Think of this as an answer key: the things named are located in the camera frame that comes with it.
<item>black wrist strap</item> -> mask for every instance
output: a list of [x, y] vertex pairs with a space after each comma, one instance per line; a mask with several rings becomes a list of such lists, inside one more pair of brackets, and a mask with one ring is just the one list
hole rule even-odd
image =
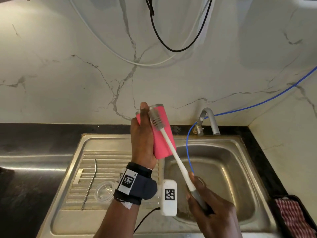
[[151, 179], [152, 170], [130, 162], [117, 180], [114, 198], [120, 202], [140, 205], [157, 192], [157, 184]]

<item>person's left hand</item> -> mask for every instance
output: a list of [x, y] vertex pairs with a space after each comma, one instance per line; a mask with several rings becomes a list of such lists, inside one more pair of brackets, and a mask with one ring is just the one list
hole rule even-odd
[[153, 154], [153, 131], [149, 118], [149, 106], [142, 102], [140, 105], [141, 122], [137, 118], [131, 120], [132, 162], [146, 168], [154, 169], [156, 158]]

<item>wall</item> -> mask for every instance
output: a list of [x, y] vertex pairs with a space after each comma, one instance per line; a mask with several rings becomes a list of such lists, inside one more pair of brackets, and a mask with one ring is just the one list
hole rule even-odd
[[[0, 122], [127, 124], [146, 101], [163, 103], [171, 124], [191, 124], [204, 107], [220, 113], [265, 100], [316, 64], [317, 14], [291, 1], [215, 0], [194, 47], [155, 67], [110, 53], [69, 0], [2, 3]], [[154, 21], [170, 47], [184, 42], [201, 2], [155, 0]], [[170, 56], [144, 0], [75, 4], [100, 39], [126, 59], [154, 63]], [[256, 115], [217, 121], [248, 125]]]
[[274, 102], [250, 125], [289, 194], [298, 196], [317, 222], [317, 72]]

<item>dish towel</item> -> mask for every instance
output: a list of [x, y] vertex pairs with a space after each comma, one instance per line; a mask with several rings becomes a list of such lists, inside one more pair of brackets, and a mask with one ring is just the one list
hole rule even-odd
[[290, 199], [276, 199], [281, 216], [294, 238], [316, 238], [316, 231], [307, 222], [298, 202]]

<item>black cable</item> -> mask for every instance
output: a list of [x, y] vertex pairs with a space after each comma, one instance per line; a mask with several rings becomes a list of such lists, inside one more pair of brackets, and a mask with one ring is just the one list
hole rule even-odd
[[163, 44], [164, 47], [166, 47], [166, 48], [167, 48], [168, 50], [170, 50], [171, 52], [178, 53], [178, 52], [182, 52], [182, 51], [185, 51], [186, 49], [190, 48], [190, 47], [194, 44], [194, 42], [197, 40], [197, 38], [199, 37], [199, 35], [200, 35], [201, 31], [203, 30], [203, 27], [204, 27], [204, 25], [205, 25], [205, 22], [206, 22], [208, 13], [209, 13], [209, 9], [210, 9], [212, 0], [209, 1], [208, 9], [207, 9], [207, 12], [206, 12], [206, 15], [205, 15], [203, 24], [201, 25], [201, 28], [200, 28], [200, 30], [199, 30], [197, 36], [195, 37], [195, 39], [192, 41], [191, 44], [189, 44], [187, 47], [185, 47], [185, 48], [183, 48], [183, 49], [180, 49], [180, 50], [173, 50], [173, 49], [169, 48], [169, 47], [163, 42], [163, 40], [160, 38], [158, 32], [156, 31], [154, 22], [153, 22], [154, 11], [153, 11], [153, 6], [152, 6], [152, 0], [146, 0], [146, 3], [147, 3], [147, 6], [149, 7], [149, 10], [150, 10], [150, 17], [151, 17], [152, 27], [153, 27], [154, 32], [155, 32], [156, 36], [158, 37], [159, 41]]
[[146, 217], [148, 217], [153, 211], [160, 210], [160, 209], [161, 209], [160, 207], [157, 207], [157, 208], [155, 208], [155, 209], [152, 209], [152, 210], [141, 220], [141, 222], [138, 224], [137, 228], [134, 229], [134, 232], [133, 232], [133, 233], [136, 232], [136, 230], [137, 230], [138, 227], [142, 224], [142, 222], [145, 220]]

